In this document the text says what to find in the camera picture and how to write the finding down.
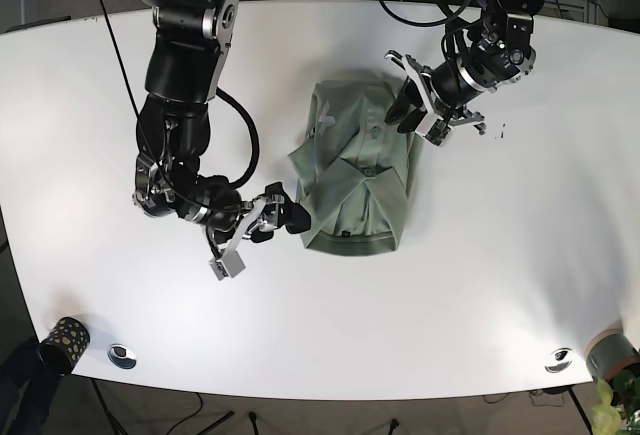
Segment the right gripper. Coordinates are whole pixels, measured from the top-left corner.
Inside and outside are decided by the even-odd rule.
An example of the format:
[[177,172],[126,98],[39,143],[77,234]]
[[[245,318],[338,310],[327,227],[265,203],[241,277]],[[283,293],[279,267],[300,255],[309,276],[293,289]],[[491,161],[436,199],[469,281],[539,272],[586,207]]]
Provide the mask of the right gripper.
[[155,161],[147,154],[136,158],[133,201],[150,217],[175,215],[203,228],[211,245],[229,245],[235,236],[263,243],[274,230],[262,230],[267,221],[288,233],[311,228],[311,216],[276,182],[251,200],[244,200],[224,176],[204,177],[181,161]]

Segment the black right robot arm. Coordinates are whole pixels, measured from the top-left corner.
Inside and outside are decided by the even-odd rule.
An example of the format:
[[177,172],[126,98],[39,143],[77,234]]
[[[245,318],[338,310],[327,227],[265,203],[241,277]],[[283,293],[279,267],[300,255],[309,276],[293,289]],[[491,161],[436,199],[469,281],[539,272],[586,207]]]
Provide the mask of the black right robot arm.
[[[209,239],[219,243],[234,235],[261,243],[279,228],[291,234],[309,230],[309,213],[291,200],[281,183],[259,195],[265,205],[257,221],[240,226],[257,206],[256,201],[243,201],[238,190],[257,168],[259,136],[246,109],[218,87],[239,0],[141,1],[152,9],[156,37],[145,78],[147,97],[135,112],[136,205],[151,217],[175,214],[201,225]],[[208,103],[214,98],[239,113],[250,135],[249,165],[234,181],[199,172],[211,137]]]

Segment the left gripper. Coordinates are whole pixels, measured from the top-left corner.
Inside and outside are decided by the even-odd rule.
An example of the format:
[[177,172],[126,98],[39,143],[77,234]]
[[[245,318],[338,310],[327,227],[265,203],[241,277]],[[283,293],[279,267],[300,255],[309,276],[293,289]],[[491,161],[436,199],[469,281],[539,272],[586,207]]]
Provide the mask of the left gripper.
[[[429,74],[438,130],[447,134],[456,126],[471,124],[481,134],[486,131],[484,117],[470,111],[468,103],[519,81],[533,70],[533,29],[533,17],[517,12],[483,13],[474,22],[458,18],[445,25],[441,40],[444,62]],[[419,92],[407,77],[387,110],[385,123],[399,124],[398,133],[415,132],[427,115],[419,108]]]

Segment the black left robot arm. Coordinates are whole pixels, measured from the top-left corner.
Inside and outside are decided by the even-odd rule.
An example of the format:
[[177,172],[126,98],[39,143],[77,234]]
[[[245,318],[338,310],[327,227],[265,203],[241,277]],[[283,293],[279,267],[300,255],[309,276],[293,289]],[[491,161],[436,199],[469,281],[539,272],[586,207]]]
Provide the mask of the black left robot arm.
[[545,0],[463,0],[457,9],[432,1],[443,15],[429,24],[444,29],[443,61],[431,68],[394,50],[386,54],[406,78],[385,122],[441,145],[461,125],[485,133],[483,115],[470,111],[469,102],[532,71],[534,17]]

